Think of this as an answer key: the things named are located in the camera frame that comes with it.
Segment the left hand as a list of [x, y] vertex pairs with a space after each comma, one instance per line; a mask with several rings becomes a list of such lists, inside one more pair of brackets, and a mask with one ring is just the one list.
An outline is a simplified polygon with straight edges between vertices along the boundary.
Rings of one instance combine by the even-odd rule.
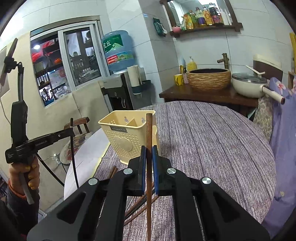
[[13, 163], [9, 167], [9, 187], [18, 196], [24, 196], [24, 190], [20, 180], [21, 174], [24, 175], [27, 186], [30, 190], [37, 190], [40, 185], [40, 165], [37, 157], [31, 164]]

